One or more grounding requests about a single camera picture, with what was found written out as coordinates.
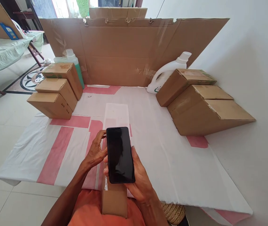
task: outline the smartphone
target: smartphone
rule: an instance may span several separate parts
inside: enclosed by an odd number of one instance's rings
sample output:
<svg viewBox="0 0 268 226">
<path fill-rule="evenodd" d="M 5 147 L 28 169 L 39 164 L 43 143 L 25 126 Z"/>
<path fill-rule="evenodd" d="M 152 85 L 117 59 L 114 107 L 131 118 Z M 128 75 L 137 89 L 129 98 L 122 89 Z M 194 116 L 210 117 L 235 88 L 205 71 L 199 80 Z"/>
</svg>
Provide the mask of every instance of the smartphone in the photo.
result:
<svg viewBox="0 0 268 226">
<path fill-rule="evenodd" d="M 127 127 L 107 128 L 107 145 L 110 183 L 134 183 L 129 129 Z"/>
</svg>

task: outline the white bottle cap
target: white bottle cap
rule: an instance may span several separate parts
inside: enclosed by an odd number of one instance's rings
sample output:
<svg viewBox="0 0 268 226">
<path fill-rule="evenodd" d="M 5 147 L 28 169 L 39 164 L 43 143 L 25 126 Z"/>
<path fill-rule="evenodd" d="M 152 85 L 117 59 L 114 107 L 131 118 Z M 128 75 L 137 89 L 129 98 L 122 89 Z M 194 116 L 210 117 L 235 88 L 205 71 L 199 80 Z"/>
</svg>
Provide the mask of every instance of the white bottle cap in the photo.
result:
<svg viewBox="0 0 268 226">
<path fill-rule="evenodd" d="M 191 56 L 191 53 L 190 52 L 183 52 L 181 54 L 181 56 L 179 56 L 177 59 L 176 59 L 176 62 L 177 63 L 187 63 L 189 57 Z"/>
<path fill-rule="evenodd" d="M 46 64 L 51 64 L 51 59 L 50 59 L 50 58 L 45 59 L 45 63 L 46 63 Z"/>
<path fill-rule="evenodd" d="M 66 54 L 67 54 L 67 57 L 74 57 L 75 56 L 72 49 L 66 49 Z"/>
</svg>

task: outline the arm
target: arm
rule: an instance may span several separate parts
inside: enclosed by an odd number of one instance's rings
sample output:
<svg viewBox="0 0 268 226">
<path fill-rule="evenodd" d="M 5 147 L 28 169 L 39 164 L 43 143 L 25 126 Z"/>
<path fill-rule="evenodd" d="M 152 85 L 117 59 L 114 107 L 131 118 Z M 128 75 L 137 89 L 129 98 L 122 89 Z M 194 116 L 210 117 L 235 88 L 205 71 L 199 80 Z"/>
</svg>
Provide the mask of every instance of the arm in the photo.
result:
<svg viewBox="0 0 268 226">
<path fill-rule="evenodd" d="M 132 147 L 132 157 L 136 181 L 134 183 L 124 185 L 136 199 L 136 204 L 142 213 L 146 226 L 167 226 L 168 223 L 163 212 L 161 202 L 153 189 L 146 170 L 142 165 L 134 146 Z M 108 162 L 108 157 L 106 156 L 103 161 Z M 106 166 L 104 174 L 108 175 L 108 173 L 109 169 L 108 166 Z"/>
<path fill-rule="evenodd" d="M 139 207 L 145 225 L 168 225 L 161 202 L 153 189 L 153 195 L 144 202 L 136 203 Z"/>
<path fill-rule="evenodd" d="M 90 169 L 99 164 L 107 155 L 107 149 L 101 150 L 100 142 L 105 138 L 106 131 L 98 132 L 93 140 L 90 150 L 85 159 L 80 164 L 73 179 L 61 194 L 53 207 L 50 209 L 42 226 L 50 225 L 67 225 L 71 219 L 72 212 L 81 192 L 81 188 Z"/>
</svg>

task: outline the person's right hand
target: person's right hand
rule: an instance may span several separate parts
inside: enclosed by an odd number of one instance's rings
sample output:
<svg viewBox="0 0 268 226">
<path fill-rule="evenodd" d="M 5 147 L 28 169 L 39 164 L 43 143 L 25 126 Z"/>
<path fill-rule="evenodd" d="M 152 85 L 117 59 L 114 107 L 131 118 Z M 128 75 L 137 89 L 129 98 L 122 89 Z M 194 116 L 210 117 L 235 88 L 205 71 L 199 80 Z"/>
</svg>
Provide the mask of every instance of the person's right hand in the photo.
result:
<svg viewBox="0 0 268 226">
<path fill-rule="evenodd" d="M 126 183 L 124 185 L 132 193 L 132 195 L 138 202 L 145 203 L 152 198 L 154 194 L 154 189 L 149 180 L 149 177 L 147 176 L 146 170 L 142 165 L 138 154 L 136 153 L 134 146 L 132 146 L 132 157 L 134 162 L 135 182 Z M 106 156 L 103 161 L 107 163 L 108 156 Z M 109 174 L 108 166 L 105 167 L 103 172 L 106 176 L 108 176 Z"/>
</svg>

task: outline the white tablecloth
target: white tablecloth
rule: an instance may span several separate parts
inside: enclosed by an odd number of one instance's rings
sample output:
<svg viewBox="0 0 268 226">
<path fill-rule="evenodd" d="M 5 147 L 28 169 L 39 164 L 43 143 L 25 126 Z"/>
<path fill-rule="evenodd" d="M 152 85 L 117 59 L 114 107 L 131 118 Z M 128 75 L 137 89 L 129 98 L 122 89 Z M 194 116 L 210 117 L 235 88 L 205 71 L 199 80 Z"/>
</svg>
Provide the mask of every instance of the white tablecloth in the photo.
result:
<svg viewBox="0 0 268 226">
<path fill-rule="evenodd" d="M 0 168 L 0 179 L 67 186 L 103 129 L 107 103 L 127 105 L 131 143 L 161 201 L 202 207 L 225 225 L 253 213 L 206 139 L 180 136 L 167 108 L 142 87 L 85 87 L 70 120 L 38 114 Z M 89 172 L 83 188 L 101 189 L 102 165 Z"/>
<path fill-rule="evenodd" d="M 30 41 L 33 39 L 36 40 L 38 47 L 41 49 L 41 44 L 43 44 L 43 34 L 41 32 L 33 31 L 30 34 L 27 34 L 26 39 L 0 39 L 0 70 L 3 70 L 18 61 L 27 49 Z"/>
</svg>

